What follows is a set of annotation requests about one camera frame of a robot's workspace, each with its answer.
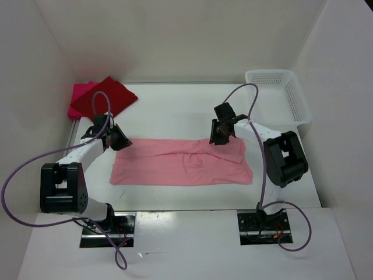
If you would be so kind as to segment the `magenta t shirt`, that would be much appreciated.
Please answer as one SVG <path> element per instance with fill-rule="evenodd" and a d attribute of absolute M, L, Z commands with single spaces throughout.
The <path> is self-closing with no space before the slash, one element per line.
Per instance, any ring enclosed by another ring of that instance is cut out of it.
<path fill-rule="evenodd" d="M 98 82 L 92 82 L 92 81 L 90 81 L 88 83 L 76 83 L 76 84 L 74 84 L 71 103 L 69 105 L 69 109 L 68 109 L 68 113 L 67 113 L 67 116 L 70 120 L 77 120 L 77 119 L 80 119 L 80 118 L 85 116 L 80 111 L 75 109 L 72 106 L 72 103 L 75 102 L 81 96 L 83 96 L 87 91 L 89 91 L 90 89 L 95 87 L 97 84 L 98 84 Z"/>

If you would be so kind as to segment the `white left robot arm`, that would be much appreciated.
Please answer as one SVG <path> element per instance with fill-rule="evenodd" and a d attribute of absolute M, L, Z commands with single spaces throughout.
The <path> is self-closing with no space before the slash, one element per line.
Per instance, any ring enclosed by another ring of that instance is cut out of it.
<path fill-rule="evenodd" d="M 56 163 L 41 168 L 40 208 L 43 213 L 72 214 L 90 218 L 103 233 L 112 232 L 117 224 L 111 204 L 90 199 L 85 180 L 88 167 L 107 149 L 120 151 L 132 145 L 116 124 L 108 125 L 99 138 L 98 128 L 89 127 L 79 147 Z"/>

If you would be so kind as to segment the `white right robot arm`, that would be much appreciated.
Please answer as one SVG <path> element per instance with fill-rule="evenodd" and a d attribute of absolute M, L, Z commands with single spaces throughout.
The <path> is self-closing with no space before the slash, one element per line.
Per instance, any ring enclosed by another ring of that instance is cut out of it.
<path fill-rule="evenodd" d="M 263 178 L 269 179 L 274 189 L 283 189 L 308 172 L 304 150 L 294 131 L 275 131 L 245 120 L 242 115 L 227 121 L 212 120 L 211 144 L 228 145 L 230 137 L 258 143 L 263 159 Z"/>

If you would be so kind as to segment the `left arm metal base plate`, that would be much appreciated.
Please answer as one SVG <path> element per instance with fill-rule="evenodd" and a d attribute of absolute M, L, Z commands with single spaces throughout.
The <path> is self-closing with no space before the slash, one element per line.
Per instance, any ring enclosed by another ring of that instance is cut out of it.
<path fill-rule="evenodd" d="M 136 222 L 136 212 L 115 212 L 115 221 L 109 225 L 103 221 L 97 224 L 109 236 L 116 246 L 133 247 Z M 111 247 L 105 234 L 93 223 L 80 222 L 83 225 L 80 236 L 80 248 L 97 249 Z"/>

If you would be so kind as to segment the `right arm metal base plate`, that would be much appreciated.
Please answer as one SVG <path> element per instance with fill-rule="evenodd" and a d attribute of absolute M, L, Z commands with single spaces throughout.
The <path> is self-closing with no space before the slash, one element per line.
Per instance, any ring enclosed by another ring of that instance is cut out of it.
<path fill-rule="evenodd" d="M 255 210 L 237 212 L 240 245 L 265 245 L 281 243 L 291 244 L 291 228 L 286 211 L 267 223 L 260 223 Z"/>

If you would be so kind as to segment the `light pink t shirt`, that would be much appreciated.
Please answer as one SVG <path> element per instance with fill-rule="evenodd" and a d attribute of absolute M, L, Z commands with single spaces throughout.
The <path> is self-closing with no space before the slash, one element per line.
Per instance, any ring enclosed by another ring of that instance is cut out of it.
<path fill-rule="evenodd" d="M 189 187 L 253 182 L 241 139 L 234 138 L 226 145 L 213 145 L 208 139 L 131 141 L 130 147 L 116 154 L 112 185 Z"/>

